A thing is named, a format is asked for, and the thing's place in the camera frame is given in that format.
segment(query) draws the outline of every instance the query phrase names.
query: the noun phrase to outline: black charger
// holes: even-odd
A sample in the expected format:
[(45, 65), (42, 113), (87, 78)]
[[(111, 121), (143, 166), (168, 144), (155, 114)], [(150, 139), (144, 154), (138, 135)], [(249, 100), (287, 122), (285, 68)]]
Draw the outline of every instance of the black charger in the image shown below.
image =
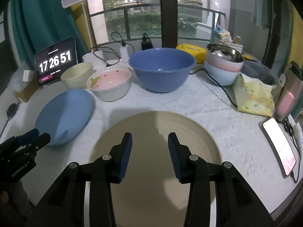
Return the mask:
[(152, 49), (154, 46), (146, 33), (143, 33), (142, 41), (141, 41), (141, 49), (148, 50)]

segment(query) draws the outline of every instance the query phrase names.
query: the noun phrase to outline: digital clock display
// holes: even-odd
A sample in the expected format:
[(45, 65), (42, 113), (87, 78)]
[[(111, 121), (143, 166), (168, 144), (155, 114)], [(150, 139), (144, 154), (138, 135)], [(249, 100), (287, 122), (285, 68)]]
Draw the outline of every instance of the digital clock display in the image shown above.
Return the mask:
[(55, 55), (48, 60), (40, 63), (40, 73), (46, 72), (49, 69), (56, 68), (60, 64), (65, 64), (72, 61), (71, 50), (61, 53), (60, 55)]
[(59, 80), (63, 72), (78, 64), (75, 39), (67, 38), (35, 55), (38, 85)]

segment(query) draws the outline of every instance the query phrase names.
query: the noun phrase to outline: table surface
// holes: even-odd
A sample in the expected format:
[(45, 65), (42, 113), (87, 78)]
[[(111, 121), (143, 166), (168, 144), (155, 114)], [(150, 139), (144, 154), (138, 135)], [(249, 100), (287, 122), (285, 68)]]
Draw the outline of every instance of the table surface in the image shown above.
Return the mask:
[[(20, 104), (1, 142), (33, 129), (43, 107), (67, 90), (61, 81), (38, 89), (28, 103)], [(259, 127), (266, 118), (237, 111), (223, 90), (214, 86), (203, 71), (190, 75), (180, 88), (170, 93), (147, 91), (133, 76), (130, 91), (122, 99), (103, 102), (93, 97), (96, 107), (82, 132), (63, 146), (41, 149), (36, 156), (37, 166), (23, 177), (24, 189), (34, 205), (70, 162), (88, 163), (91, 150), (103, 132), (127, 117), (152, 110), (176, 112), (201, 124), (217, 143), (222, 161), (233, 163), (269, 212), (274, 211), (296, 186), (291, 177), (283, 178), (277, 159)], [(215, 226), (215, 222), (216, 201), (211, 206), (210, 226)]]

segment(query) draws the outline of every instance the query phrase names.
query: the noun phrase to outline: phone screen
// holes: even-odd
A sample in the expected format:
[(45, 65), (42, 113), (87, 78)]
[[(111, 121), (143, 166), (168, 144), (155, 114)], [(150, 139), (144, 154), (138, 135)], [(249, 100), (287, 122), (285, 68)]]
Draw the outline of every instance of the phone screen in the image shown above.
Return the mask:
[(272, 141), (275, 149), (277, 150), (285, 174), (288, 176), (296, 164), (296, 158), (289, 145), (288, 140), (286, 139), (281, 127), (274, 118), (270, 118), (264, 122), (263, 127), (267, 132), (270, 140)]

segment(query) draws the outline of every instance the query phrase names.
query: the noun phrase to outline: cream bowl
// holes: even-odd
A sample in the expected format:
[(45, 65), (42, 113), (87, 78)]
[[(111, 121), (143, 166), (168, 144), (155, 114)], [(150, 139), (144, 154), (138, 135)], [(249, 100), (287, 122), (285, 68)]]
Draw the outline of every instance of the cream bowl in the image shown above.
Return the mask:
[(128, 67), (110, 66), (91, 75), (86, 86), (102, 101), (116, 101), (129, 91), (131, 74)]
[(61, 75), (61, 81), (69, 89), (85, 89), (86, 81), (94, 73), (91, 62), (79, 63)]

